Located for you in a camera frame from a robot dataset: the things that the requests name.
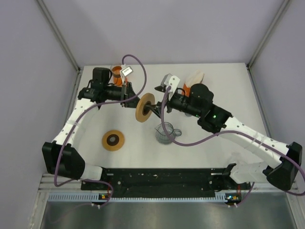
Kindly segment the orange coffee filter box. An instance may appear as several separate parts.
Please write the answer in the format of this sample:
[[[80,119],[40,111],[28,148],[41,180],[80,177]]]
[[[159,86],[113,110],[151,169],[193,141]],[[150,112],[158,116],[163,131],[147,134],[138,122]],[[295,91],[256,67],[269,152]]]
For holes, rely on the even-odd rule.
[[[182,94],[185,96],[189,96],[190,94],[190,88],[197,83],[202,83],[204,78],[204,72],[201,70],[196,70],[195,72],[193,72],[192,74],[190,74],[184,84],[183,84],[183,90],[182,90]]]

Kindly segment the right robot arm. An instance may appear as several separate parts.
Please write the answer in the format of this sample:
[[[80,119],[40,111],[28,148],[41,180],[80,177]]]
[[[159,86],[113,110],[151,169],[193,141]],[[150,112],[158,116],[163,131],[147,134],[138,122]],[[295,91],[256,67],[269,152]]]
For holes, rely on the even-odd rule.
[[[246,126],[225,109],[213,103],[214,94],[207,86],[197,83],[191,86],[189,96],[172,91],[169,85],[156,87],[164,93],[158,104],[152,101],[144,102],[144,114],[149,111],[156,113],[165,125],[164,112],[177,110],[197,117],[198,125],[210,136],[193,143],[180,143],[173,138],[171,142],[179,146],[196,146],[217,136],[227,139],[262,160],[262,163],[234,164],[229,173],[222,177],[226,188],[235,188],[240,183],[265,183],[289,192],[297,174],[305,175],[301,168],[302,151],[300,144],[293,142],[285,144],[275,141],[252,128]]]

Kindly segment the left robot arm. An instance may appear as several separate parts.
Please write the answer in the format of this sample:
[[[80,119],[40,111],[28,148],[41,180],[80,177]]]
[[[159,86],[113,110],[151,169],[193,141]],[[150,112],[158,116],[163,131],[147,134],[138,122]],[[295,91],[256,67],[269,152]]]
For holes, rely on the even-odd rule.
[[[131,108],[137,106],[139,97],[132,83],[116,86],[110,82],[111,77],[110,69],[95,67],[87,87],[79,91],[73,112],[62,130],[52,142],[43,144],[42,154],[48,173],[72,180],[89,179],[97,189],[107,186],[108,178],[102,174],[103,168],[86,163],[78,148],[87,126],[101,106],[113,103]]]

